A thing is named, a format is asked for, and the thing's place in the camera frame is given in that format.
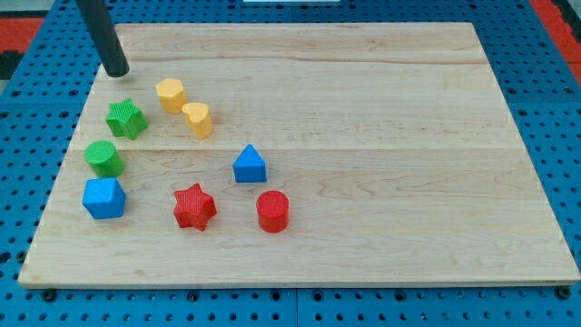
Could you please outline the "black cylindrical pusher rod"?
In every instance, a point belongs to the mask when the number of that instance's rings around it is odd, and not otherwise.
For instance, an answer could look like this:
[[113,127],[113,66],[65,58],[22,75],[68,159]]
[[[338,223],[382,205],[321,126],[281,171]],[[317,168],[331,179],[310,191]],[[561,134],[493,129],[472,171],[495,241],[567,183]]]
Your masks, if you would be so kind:
[[104,71],[114,78],[127,75],[130,67],[105,1],[76,0],[75,2],[94,42]]

